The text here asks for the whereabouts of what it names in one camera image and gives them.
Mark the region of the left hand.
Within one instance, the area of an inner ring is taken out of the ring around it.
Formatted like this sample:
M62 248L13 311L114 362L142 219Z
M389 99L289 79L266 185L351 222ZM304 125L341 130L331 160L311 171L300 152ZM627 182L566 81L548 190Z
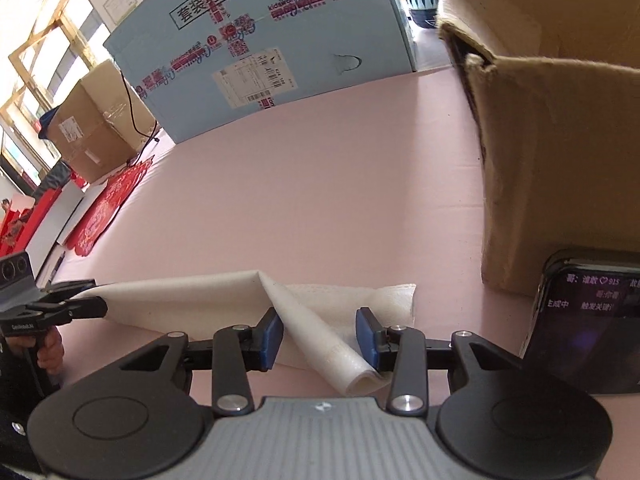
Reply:
M9 337L6 343L14 354L20 354L25 349L34 348L38 338L35 336L17 336ZM37 352L37 364L42 370L49 375L57 375L61 373L64 360L64 346L62 336L58 329L50 327L47 333L43 334Z

